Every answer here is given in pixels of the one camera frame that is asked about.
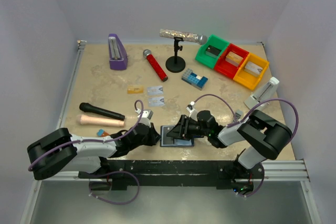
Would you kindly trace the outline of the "gold VIP card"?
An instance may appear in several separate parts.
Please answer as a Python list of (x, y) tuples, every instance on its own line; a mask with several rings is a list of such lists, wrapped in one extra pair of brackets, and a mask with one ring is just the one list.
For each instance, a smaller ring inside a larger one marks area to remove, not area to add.
[(144, 92), (143, 85), (129, 85), (127, 87), (127, 94), (141, 94)]

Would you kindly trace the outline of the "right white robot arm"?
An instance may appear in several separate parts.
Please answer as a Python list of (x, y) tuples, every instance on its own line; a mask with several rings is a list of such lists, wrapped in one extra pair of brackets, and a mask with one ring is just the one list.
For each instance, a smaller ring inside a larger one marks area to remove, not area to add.
[(236, 163), (252, 169), (266, 159), (275, 160), (292, 138), (292, 131), (259, 110), (254, 110), (244, 122), (231, 127), (219, 125), (210, 111), (204, 110), (197, 113), (196, 120), (182, 115), (166, 136), (184, 140), (206, 137), (215, 148), (247, 141), (250, 147), (238, 155)]

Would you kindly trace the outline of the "navy blue card holder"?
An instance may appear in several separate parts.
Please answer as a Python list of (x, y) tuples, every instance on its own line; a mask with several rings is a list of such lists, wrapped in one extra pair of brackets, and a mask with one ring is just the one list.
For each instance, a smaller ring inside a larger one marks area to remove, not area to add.
[(162, 125), (160, 127), (160, 146), (161, 147), (194, 147), (194, 139), (184, 140), (179, 138), (168, 137), (168, 131), (172, 130), (174, 125)]

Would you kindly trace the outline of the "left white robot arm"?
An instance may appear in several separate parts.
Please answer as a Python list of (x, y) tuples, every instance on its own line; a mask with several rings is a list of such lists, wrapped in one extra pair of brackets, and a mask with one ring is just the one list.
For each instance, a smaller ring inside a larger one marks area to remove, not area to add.
[(160, 139), (153, 123), (138, 123), (128, 131), (92, 138), (71, 134), (63, 127), (28, 146), (28, 170), (36, 180), (67, 171), (95, 174), (105, 159), (125, 156), (142, 145), (154, 146)]

